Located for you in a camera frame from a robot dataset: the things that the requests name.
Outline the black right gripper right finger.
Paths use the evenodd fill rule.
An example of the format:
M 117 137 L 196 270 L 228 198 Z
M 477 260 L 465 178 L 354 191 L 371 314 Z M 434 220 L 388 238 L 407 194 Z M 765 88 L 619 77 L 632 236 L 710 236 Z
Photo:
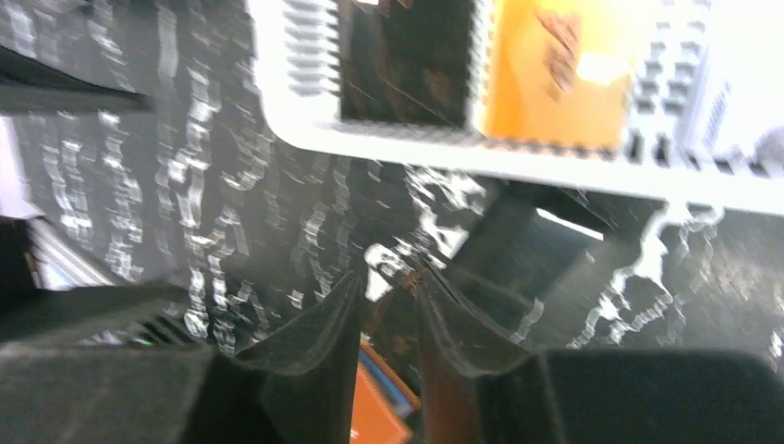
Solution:
M 416 285 L 429 443 L 779 443 L 783 384 L 742 352 L 547 349 L 503 337 L 437 273 Z

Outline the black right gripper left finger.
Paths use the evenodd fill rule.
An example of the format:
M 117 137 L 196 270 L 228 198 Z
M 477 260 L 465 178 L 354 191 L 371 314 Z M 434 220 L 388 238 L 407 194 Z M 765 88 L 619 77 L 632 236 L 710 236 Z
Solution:
M 230 357 L 177 321 L 174 286 L 1 293 L 5 443 L 346 443 L 361 291 Z

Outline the brown leather card holder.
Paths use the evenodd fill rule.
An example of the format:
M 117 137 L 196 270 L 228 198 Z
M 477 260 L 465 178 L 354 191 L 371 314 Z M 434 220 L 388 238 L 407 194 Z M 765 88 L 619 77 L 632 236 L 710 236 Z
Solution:
M 360 346 L 351 419 L 351 444 L 411 443 L 409 420 L 420 398 L 366 341 Z

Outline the black credit card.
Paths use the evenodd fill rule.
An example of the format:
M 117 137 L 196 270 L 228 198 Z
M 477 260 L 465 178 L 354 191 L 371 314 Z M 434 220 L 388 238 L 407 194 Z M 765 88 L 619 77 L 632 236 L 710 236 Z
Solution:
M 343 119 L 464 126 L 472 1 L 337 6 Z

